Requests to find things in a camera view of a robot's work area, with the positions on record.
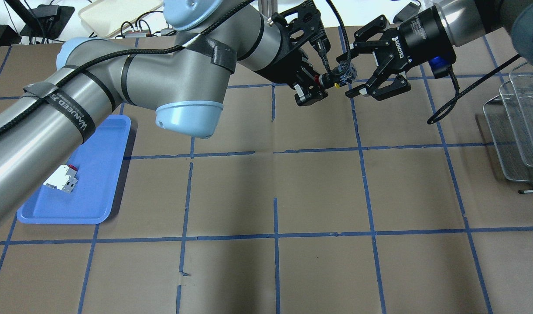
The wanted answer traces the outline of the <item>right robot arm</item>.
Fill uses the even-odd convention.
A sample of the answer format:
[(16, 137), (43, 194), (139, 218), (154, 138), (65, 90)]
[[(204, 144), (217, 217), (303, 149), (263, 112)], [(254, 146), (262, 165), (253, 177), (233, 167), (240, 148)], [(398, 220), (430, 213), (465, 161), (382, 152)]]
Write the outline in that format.
[(504, 28), (516, 52), (533, 66), (533, 0), (442, 0), (422, 12), (390, 26), (379, 16), (354, 34), (349, 54), (370, 54), (376, 69), (367, 82), (346, 92), (382, 101), (411, 90), (404, 77), (415, 66), (436, 60), (434, 75), (445, 76), (454, 64), (455, 47)]

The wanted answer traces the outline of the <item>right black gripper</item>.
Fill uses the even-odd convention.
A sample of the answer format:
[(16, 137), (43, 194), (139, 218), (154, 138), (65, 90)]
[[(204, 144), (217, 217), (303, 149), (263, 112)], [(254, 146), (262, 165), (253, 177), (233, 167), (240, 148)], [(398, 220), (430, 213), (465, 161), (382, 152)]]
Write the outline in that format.
[[(376, 34), (383, 34), (389, 25), (386, 16), (380, 15), (362, 26), (354, 33), (349, 53), (338, 56), (336, 61), (344, 61), (348, 56), (354, 59), (360, 54), (370, 54), (379, 48), (390, 46), (390, 41), (383, 37), (372, 40)], [(437, 7), (427, 8), (397, 28), (390, 29), (390, 33), (397, 54), (394, 66), (391, 61), (380, 62), (368, 81), (345, 92), (346, 97), (363, 95), (384, 101), (409, 92), (411, 85), (403, 72), (428, 62), (435, 56), (454, 51)]]

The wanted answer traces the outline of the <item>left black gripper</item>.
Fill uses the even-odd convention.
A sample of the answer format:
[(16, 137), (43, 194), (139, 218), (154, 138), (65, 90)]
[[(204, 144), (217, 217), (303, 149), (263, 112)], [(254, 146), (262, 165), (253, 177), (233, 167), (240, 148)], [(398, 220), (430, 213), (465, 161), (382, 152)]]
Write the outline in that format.
[(321, 13), (312, 0), (270, 18), (280, 32), (280, 46), (273, 61), (266, 67), (266, 78), (273, 83), (294, 87), (294, 99), (300, 107), (310, 106), (328, 97), (302, 46), (309, 42), (317, 52), (327, 73), (331, 73), (328, 52), (330, 40), (325, 36)]

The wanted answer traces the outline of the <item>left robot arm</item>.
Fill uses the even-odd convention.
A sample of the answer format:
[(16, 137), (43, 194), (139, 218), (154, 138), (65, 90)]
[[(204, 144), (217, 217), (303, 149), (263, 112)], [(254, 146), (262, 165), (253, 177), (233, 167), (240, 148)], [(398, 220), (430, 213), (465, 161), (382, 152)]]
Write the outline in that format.
[(0, 113), (0, 225), (121, 103), (155, 111), (160, 128), (207, 139), (236, 64), (288, 85), (299, 106), (328, 96), (302, 50), (327, 41), (312, 0), (271, 17), (250, 0), (165, 0), (163, 14), (173, 47), (72, 38), (56, 72)]

